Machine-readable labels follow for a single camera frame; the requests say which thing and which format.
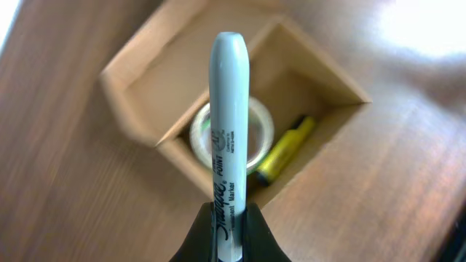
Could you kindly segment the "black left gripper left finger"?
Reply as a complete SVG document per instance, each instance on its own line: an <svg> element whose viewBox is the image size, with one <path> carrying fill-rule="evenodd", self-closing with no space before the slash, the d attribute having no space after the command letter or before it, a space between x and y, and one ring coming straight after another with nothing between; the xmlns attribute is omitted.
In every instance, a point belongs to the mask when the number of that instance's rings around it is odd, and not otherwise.
<svg viewBox="0 0 466 262"><path fill-rule="evenodd" d="M204 203L170 262L211 262L213 259L213 203Z"/></svg>

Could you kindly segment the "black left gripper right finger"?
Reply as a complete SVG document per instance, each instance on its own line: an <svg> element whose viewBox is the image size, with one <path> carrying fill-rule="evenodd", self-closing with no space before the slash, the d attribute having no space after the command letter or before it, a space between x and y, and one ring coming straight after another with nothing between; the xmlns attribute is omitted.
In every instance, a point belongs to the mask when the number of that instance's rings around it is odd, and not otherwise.
<svg viewBox="0 0 466 262"><path fill-rule="evenodd" d="M243 222L244 262L291 262L278 245L256 203L247 204Z"/></svg>

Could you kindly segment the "yellow highlighter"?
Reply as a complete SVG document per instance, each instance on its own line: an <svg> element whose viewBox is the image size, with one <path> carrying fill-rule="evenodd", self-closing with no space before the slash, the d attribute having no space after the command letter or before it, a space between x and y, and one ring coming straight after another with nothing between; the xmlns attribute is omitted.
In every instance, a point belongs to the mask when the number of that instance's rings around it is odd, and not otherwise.
<svg viewBox="0 0 466 262"><path fill-rule="evenodd" d="M256 169L256 177L261 185L270 186L280 176L315 125L316 122L311 116L303 115L283 133Z"/></svg>

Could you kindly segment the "brown cardboard box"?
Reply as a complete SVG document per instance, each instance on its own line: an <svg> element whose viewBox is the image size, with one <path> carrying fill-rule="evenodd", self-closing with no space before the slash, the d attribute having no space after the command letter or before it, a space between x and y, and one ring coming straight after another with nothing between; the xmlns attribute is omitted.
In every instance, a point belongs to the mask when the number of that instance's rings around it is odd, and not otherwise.
<svg viewBox="0 0 466 262"><path fill-rule="evenodd" d="M268 1L164 1L100 80L128 137L228 207L274 199L368 101Z"/></svg>

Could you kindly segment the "white Sharpie permanent marker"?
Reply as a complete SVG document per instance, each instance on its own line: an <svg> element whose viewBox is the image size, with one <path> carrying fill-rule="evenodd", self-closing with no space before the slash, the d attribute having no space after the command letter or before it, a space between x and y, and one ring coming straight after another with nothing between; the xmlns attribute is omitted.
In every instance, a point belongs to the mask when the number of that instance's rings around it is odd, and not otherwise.
<svg viewBox="0 0 466 262"><path fill-rule="evenodd" d="M241 261L248 158L249 58L240 33L217 35L210 56L216 260Z"/></svg>

